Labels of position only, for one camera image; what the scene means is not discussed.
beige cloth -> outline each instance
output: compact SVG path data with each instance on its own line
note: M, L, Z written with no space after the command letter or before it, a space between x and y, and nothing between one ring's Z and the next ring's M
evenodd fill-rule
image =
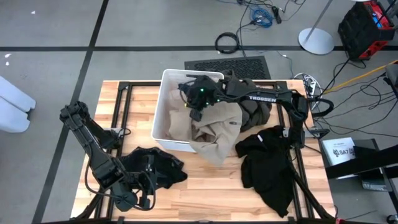
M220 166L235 143L242 125L242 111L237 103L220 102L202 111L201 121L189 117L180 90L173 90L170 102L170 136L189 141L191 147L210 163Z

wooden table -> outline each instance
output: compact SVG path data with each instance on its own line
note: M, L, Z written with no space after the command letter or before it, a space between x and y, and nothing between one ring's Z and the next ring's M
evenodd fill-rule
M118 85L119 81L103 82L94 116L95 121L103 128L111 126ZM287 85L290 89L296 89L302 95L305 95L301 80L287 80ZM150 136L158 91L158 86L137 86L133 88L127 121L127 128L132 133L126 136L124 140L123 155L129 154L138 146L157 146L162 148ZM124 101L122 100L119 117L121 117L123 112L123 105ZM278 125L279 119L276 108L276 106L272 107L271 117L266 125L257 126L245 133L241 133L237 142L250 134L257 133L261 129ZM285 121L288 121L285 111L284 118ZM308 127L313 126L311 115L308 116L307 125ZM306 139L305 143L312 148L319 149L316 139ZM119 216L124 216L125 220L146 221L282 221L287 220L288 216L295 217L293 202L288 208L288 216L281 218L261 200L254 189L243 188L241 182L241 163L243 159L236 156L234 149L231 150L231 155L226 158L221 167L213 167L198 154L192 152L168 152L184 161L183 170L188 174L188 179L174 184L168 190L157 190L156 206L149 212L141 212L135 209L130 209L128 212L120 212L115 207L113 220L117 220ZM334 215L335 208L322 156L317 152L304 148L302 149L302 159L305 164L309 189L328 213ZM79 215L94 197L94 194L86 190L84 184L84 171L87 161L88 158L86 156L71 217ZM98 190L99 186L91 175L91 171L89 171L88 184L91 188ZM303 217L307 217L303 194L298 186L297 188ZM104 200L106 204L103 206L103 216L105 216L107 200L107 198Z

black cloth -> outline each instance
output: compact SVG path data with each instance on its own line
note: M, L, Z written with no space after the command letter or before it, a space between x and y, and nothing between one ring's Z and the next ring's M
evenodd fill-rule
M147 159L145 155L154 155L153 167L157 174L157 188L169 189L174 183L187 179L187 174L182 171L184 163L175 156L160 150L158 147L144 149L137 147L130 154L119 158L128 172L145 170Z
M235 145L239 157L247 155L241 166L243 187L254 187L280 217L288 214L294 184L286 156L290 146L282 131L282 126L268 128Z
M222 71L222 74L226 78L238 79L232 70ZM256 84L250 78L243 79L241 83L250 87L256 87ZM270 116L269 112L272 108L271 103L244 100L238 104L242 110L241 132L247 131L253 126L267 123Z

concrete floor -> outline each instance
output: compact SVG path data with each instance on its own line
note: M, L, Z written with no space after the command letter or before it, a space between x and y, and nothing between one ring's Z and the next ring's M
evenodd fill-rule
M286 1L273 2L283 7ZM16 51L13 47L87 47L102 3L102 0L0 0L0 50L3 50L0 52L0 75L37 101L26 132L0 132L0 176L3 180L0 182L0 223L32 222L62 129L59 110L72 98L87 50L64 52L21 48ZM307 0L289 21L274 24L269 29L243 30L244 44L278 46L282 54L293 60L294 73L311 74L325 86L332 78L333 67L346 60L344 52L317 56L303 50L282 50L285 46L299 45L298 33L313 25L325 4L326 1ZM336 28L352 5L351 1L334 0L319 25L334 37L337 46L341 42ZM297 6L290 3L286 17L296 9ZM212 46L220 33L234 32L238 28L243 11L242 6L215 0L110 0L96 46ZM249 16L245 16L245 22L249 22ZM398 45L398 38L389 44ZM12 55L4 58L3 55L8 53ZM247 55L265 56L273 79L292 76L289 61L276 51L248 50ZM381 51L366 62L368 67L364 70L348 65L337 83L384 65L397 56L397 51ZM94 51L79 99L86 102L94 114L103 80L158 80L166 68L183 69L186 60L227 57L241 57L241 53L220 55L214 50ZM374 86L382 93L391 91L382 81ZM331 93L327 98L339 103L357 89ZM358 94L333 114L376 100L377 97ZM356 110L330 122L356 128L382 118L392 104L372 111ZM390 115L364 131L391 134L398 131L397 127L396 119ZM325 139L343 136L331 133ZM394 138L359 132L346 136L375 138L380 148L397 144ZM83 150L73 136L68 136L43 222L69 219L82 163ZM377 210L354 220L383 223L387 215L394 213L387 193L363 190L358 179L330 180L329 183L341 218Z

white box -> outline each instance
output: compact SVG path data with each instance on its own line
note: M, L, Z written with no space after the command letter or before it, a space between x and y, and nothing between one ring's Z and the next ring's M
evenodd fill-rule
M189 145L188 141L178 141L170 139L166 134L170 127L170 113L169 113L169 92L176 90L179 83L185 83L196 79L189 77L190 75L207 75L214 81L224 79L224 75L219 72L201 72L189 70L166 69L163 72L162 82L159 89L159 97L157 99L154 125L152 127L152 138L154 138L165 149L195 152Z

